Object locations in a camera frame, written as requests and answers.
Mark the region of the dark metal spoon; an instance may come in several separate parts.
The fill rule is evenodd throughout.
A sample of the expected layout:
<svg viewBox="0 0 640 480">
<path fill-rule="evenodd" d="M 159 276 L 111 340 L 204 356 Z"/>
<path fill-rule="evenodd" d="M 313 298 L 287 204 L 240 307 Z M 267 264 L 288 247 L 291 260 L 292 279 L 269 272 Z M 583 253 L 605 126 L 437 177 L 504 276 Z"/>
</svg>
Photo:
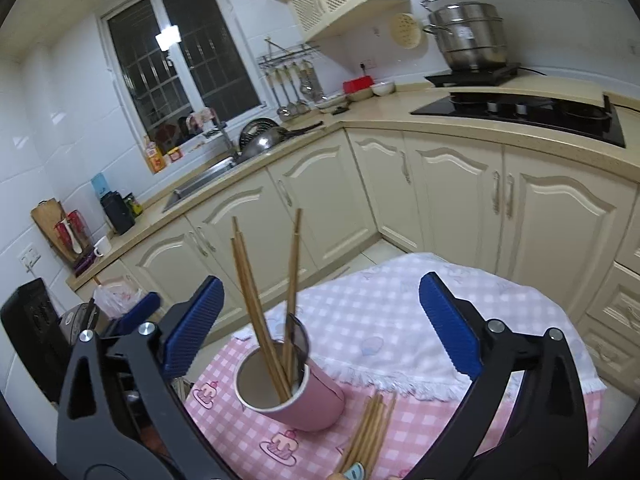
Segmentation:
<svg viewBox="0 0 640 480">
<path fill-rule="evenodd" d="M 309 356 L 310 343 L 306 328 L 293 313 L 286 316 L 286 346 L 288 350 L 288 381 L 291 387 L 300 386 L 304 378 L 304 369 Z"/>
</svg>

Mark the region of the pink utensil cup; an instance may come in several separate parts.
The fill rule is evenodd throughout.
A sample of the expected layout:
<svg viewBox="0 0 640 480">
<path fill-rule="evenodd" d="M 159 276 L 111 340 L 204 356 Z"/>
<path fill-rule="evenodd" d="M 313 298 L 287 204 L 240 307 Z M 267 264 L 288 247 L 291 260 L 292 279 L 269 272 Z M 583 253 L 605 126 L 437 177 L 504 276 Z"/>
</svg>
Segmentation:
<svg viewBox="0 0 640 480">
<path fill-rule="evenodd" d="M 291 397 L 281 401 L 258 348 L 236 368 L 234 390 L 244 408 L 299 431 L 330 428 L 346 406 L 341 387 L 313 360 L 304 365 L 302 382 L 294 387 Z"/>
</svg>

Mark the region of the light blue knife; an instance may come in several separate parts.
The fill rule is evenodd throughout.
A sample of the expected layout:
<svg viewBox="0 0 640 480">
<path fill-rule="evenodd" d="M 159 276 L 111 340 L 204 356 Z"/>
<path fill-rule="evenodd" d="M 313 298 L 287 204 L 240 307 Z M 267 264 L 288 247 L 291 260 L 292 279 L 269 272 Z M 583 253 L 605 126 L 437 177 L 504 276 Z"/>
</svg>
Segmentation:
<svg viewBox="0 0 640 480">
<path fill-rule="evenodd" d="M 366 470 L 362 463 L 353 463 L 345 472 L 343 477 L 346 480 L 364 480 L 366 478 Z"/>
</svg>

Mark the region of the plastic bag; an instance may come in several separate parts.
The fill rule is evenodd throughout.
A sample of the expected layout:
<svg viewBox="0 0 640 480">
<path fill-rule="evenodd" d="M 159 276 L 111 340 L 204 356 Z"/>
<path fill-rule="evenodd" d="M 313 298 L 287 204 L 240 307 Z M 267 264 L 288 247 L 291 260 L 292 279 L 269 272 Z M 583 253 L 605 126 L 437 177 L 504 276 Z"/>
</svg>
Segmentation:
<svg viewBox="0 0 640 480">
<path fill-rule="evenodd" d="M 128 278 L 115 278 L 96 286 L 92 299 L 108 318 L 114 320 L 128 313 L 144 296 L 145 290 Z"/>
</svg>

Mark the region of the brown rice cooker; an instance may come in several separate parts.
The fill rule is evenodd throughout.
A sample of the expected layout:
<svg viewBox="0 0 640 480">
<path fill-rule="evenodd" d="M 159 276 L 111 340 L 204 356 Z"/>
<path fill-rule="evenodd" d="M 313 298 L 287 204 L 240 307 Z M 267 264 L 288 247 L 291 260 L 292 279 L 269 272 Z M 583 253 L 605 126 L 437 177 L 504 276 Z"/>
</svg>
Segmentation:
<svg viewBox="0 0 640 480">
<path fill-rule="evenodd" d="M 60 317 L 60 330 L 67 343 L 72 346 L 83 330 L 102 333 L 110 318 L 96 305 L 93 299 L 78 304 Z"/>
</svg>

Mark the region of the white mug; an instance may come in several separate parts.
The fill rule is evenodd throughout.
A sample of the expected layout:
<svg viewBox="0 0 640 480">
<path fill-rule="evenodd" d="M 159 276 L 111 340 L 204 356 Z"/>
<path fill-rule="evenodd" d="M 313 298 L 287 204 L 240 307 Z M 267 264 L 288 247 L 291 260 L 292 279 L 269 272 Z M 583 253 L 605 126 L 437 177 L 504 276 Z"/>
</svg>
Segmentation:
<svg viewBox="0 0 640 480">
<path fill-rule="evenodd" d="M 105 235 L 102 236 L 96 244 L 93 246 L 93 253 L 96 258 L 103 258 L 113 250 L 113 246 L 110 238 Z"/>
</svg>

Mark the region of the red utensil holder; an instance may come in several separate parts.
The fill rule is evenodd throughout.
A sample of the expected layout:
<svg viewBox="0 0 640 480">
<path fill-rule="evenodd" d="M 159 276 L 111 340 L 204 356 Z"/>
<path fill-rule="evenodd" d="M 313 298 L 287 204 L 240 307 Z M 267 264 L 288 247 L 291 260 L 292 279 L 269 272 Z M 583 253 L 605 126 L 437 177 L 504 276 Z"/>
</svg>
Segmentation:
<svg viewBox="0 0 640 480">
<path fill-rule="evenodd" d="M 93 244 L 88 226 L 79 210 L 74 209 L 64 214 L 61 220 L 56 222 L 54 229 L 73 266 L 78 266 L 81 260 L 92 252 Z"/>
</svg>

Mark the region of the black electric kettle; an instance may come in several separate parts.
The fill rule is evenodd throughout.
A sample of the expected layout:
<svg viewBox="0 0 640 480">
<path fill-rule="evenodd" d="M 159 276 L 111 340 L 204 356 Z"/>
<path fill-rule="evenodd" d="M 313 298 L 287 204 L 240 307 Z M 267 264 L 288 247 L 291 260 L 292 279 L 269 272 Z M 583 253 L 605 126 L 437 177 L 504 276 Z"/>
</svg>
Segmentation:
<svg viewBox="0 0 640 480">
<path fill-rule="evenodd" d="M 134 216 L 119 192 L 106 192 L 100 204 L 117 235 L 125 234 L 134 226 Z"/>
</svg>

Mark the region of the wooden cutting board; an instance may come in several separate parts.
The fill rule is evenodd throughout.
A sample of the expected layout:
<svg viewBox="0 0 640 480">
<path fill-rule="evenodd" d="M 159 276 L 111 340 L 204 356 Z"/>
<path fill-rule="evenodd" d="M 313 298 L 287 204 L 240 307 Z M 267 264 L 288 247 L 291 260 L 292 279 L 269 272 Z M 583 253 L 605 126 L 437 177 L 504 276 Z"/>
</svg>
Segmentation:
<svg viewBox="0 0 640 480">
<path fill-rule="evenodd" d="M 30 212 L 32 220 L 48 240 L 55 253 L 65 262 L 66 266 L 72 266 L 75 261 L 74 256 L 60 240 L 55 229 L 58 222 L 63 219 L 63 214 L 64 210 L 55 198 L 42 200 Z"/>
</svg>

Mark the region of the steel sink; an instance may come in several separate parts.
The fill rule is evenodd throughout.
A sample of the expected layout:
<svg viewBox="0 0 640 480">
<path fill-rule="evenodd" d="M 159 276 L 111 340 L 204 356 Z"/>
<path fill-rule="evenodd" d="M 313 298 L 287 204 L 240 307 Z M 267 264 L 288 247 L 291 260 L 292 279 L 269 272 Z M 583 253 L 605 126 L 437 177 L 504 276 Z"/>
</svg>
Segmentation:
<svg viewBox="0 0 640 480">
<path fill-rule="evenodd" d="M 236 161 L 232 157 L 227 157 L 220 162 L 216 162 L 215 165 L 210 166 L 197 176 L 187 180 L 183 184 L 178 185 L 169 194 L 168 200 L 165 204 L 163 212 L 168 211 L 172 207 L 175 207 L 178 203 L 181 203 L 186 198 L 190 197 L 194 193 L 198 192 L 204 186 L 209 185 L 213 180 L 223 176 L 236 166 Z"/>
</svg>

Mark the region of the orange bottle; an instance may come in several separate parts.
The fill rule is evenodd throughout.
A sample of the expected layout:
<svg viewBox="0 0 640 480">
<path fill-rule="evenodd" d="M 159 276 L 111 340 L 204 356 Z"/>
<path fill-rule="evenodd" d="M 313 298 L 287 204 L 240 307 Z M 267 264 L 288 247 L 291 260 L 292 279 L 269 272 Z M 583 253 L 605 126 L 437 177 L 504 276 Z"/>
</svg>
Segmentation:
<svg viewBox="0 0 640 480">
<path fill-rule="evenodd" d="M 158 174 L 166 168 L 164 156 L 157 144 L 148 136 L 143 138 L 143 147 L 146 162 L 153 174 Z"/>
</svg>

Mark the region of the pink checkered tablecloth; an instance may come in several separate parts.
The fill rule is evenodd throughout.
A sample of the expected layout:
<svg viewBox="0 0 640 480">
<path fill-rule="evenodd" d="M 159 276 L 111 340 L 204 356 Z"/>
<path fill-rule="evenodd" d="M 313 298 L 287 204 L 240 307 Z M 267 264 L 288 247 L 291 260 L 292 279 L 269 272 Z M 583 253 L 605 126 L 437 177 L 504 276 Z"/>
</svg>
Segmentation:
<svg viewBox="0 0 640 480">
<path fill-rule="evenodd" d="M 234 333 L 195 382 L 186 410 L 208 442 L 245 479 L 324 479 L 340 461 L 364 402 L 376 392 L 394 402 L 375 465 L 378 479 L 399 479 L 434 443 L 454 414 L 469 379 L 459 374 L 419 301 L 423 275 L 435 272 L 454 296 L 484 318 L 517 333 L 562 330 L 572 350 L 588 417 L 596 430 L 604 383 L 564 310 L 537 289 L 432 254 L 409 254 L 307 288 L 297 314 L 310 356 L 344 392 L 343 414 L 329 429 L 294 430 L 245 406 L 234 375 L 257 341 L 250 328 Z"/>
</svg>

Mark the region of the faucet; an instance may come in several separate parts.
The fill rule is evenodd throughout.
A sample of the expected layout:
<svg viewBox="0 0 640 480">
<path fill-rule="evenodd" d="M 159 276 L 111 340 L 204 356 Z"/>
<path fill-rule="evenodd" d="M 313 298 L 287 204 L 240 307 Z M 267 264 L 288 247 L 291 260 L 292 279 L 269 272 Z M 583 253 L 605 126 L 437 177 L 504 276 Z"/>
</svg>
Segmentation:
<svg viewBox="0 0 640 480">
<path fill-rule="evenodd" d="M 205 107 L 199 112 L 194 112 L 186 118 L 189 130 L 197 136 L 215 140 L 221 138 L 224 141 L 226 152 L 234 159 L 239 158 L 239 151 L 227 132 L 227 124 L 221 120 L 213 107 Z"/>
</svg>

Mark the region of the window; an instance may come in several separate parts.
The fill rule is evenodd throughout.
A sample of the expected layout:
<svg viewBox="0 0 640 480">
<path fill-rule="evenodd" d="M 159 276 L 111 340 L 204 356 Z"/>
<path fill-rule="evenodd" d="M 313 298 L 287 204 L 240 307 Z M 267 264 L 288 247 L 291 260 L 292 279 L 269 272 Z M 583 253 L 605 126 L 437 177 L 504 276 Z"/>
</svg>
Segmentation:
<svg viewBox="0 0 640 480">
<path fill-rule="evenodd" d="M 199 137 L 186 125 L 190 114 L 213 107 L 228 132 L 265 107 L 220 0 L 130 0 L 103 24 L 142 148 L 148 136 L 164 157 L 178 156 Z"/>
</svg>

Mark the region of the hanging utensil rack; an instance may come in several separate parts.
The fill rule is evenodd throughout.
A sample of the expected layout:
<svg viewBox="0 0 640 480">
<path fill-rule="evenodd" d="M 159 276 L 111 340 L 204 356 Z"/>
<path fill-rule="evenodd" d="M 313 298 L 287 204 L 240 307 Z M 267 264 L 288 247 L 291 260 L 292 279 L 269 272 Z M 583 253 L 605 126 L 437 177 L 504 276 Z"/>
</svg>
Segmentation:
<svg viewBox="0 0 640 480">
<path fill-rule="evenodd" d="M 283 47 L 265 36 L 266 50 L 257 58 L 268 89 L 277 105 L 280 122 L 310 113 L 324 98 L 311 57 L 319 52 L 315 44 Z"/>
</svg>

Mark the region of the red box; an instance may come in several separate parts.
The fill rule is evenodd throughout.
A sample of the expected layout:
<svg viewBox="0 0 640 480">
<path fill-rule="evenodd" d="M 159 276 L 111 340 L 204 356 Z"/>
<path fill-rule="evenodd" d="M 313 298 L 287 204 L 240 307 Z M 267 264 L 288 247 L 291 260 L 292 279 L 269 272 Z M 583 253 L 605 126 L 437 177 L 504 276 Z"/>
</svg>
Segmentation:
<svg viewBox="0 0 640 480">
<path fill-rule="evenodd" d="M 343 82 L 343 91 L 346 94 L 357 93 L 358 91 L 370 88 L 374 84 L 374 80 L 371 76 L 361 76 L 351 80 L 345 80 Z"/>
</svg>

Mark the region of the black gas stove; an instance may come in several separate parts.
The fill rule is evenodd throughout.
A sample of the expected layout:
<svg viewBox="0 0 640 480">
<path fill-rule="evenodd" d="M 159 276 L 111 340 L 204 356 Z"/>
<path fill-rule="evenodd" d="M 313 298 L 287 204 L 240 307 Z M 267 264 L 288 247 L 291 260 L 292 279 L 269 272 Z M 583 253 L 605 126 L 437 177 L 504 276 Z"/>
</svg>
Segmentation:
<svg viewBox="0 0 640 480">
<path fill-rule="evenodd" d="M 411 112 L 414 116 L 475 118 L 547 128 L 626 148 L 620 120 L 603 105 L 511 93 L 452 92 Z"/>
</svg>

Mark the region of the white bowl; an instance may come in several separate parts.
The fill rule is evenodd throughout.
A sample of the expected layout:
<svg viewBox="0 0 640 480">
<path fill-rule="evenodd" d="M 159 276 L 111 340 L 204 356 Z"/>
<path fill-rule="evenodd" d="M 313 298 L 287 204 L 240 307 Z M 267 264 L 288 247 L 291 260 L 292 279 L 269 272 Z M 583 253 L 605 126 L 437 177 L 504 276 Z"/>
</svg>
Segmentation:
<svg viewBox="0 0 640 480">
<path fill-rule="evenodd" d="M 372 84 L 371 90 L 375 96 L 389 96 L 396 91 L 396 84 L 393 81 L 381 81 Z"/>
</svg>

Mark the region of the induction cooker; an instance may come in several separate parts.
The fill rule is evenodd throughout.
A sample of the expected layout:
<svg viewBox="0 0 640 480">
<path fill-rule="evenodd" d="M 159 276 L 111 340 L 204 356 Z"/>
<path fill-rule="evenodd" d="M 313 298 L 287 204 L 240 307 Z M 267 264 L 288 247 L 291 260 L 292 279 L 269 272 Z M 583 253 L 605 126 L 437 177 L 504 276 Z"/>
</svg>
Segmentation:
<svg viewBox="0 0 640 480">
<path fill-rule="evenodd" d="M 428 75 L 425 79 L 435 88 L 495 87 L 518 76 L 520 64 L 509 63 L 487 70 L 450 70 L 449 73 Z"/>
</svg>

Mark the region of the round cream steamer tray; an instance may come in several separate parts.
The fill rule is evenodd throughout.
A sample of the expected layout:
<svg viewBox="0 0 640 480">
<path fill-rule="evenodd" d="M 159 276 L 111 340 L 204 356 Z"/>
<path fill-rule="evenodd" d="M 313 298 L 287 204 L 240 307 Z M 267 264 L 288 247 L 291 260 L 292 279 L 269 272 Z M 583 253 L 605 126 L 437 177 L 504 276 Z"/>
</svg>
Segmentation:
<svg viewBox="0 0 640 480">
<path fill-rule="evenodd" d="M 390 38 L 403 49 L 416 49 L 422 42 L 423 26 L 410 13 L 394 14 L 388 21 L 388 29 Z"/>
</svg>

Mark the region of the steel steamer pot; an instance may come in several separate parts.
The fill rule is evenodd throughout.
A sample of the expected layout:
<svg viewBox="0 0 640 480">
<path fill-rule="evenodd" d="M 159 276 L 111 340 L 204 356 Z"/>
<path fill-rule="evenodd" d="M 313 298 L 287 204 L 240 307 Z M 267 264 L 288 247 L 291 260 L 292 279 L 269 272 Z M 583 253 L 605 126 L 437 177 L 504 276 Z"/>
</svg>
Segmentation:
<svg viewBox="0 0 640 480">
<path fill-rule="evenodd" d="M 432 5 L 439 1 L 442 0 L 420 2 L 428 12 L 424 32 L 435 37 L 450 70 L 482 72 L 508 64 L 506 32 L 495 6 L 465 1 L 432 9 Z"/>
</svg>

